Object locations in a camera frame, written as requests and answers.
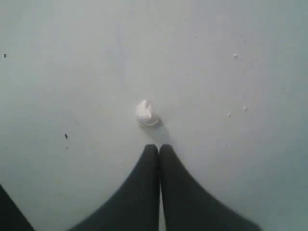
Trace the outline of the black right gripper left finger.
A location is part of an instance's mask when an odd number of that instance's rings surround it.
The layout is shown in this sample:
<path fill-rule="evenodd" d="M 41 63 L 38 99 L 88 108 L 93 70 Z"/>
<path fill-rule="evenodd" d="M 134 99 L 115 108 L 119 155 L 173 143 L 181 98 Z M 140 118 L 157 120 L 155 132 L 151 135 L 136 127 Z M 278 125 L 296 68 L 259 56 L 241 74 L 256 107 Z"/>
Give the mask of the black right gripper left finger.
<path fill-rule="evenodd" d="M 158 149 L 148 144 L 120 188 L 72 230 L 157 231 L 159 207 Z"/>

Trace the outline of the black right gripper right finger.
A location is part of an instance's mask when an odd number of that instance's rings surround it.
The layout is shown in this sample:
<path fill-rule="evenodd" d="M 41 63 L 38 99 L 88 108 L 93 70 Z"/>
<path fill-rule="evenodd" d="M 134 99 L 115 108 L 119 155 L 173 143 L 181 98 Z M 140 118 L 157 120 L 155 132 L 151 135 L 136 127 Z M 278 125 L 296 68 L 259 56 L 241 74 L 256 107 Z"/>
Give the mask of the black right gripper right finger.
<path fill-rule="evenodd" d="M 209 194 L 168 144 L 159 150 L 163 209 L 168 231 L 258 231 L 260 227 Z"/>

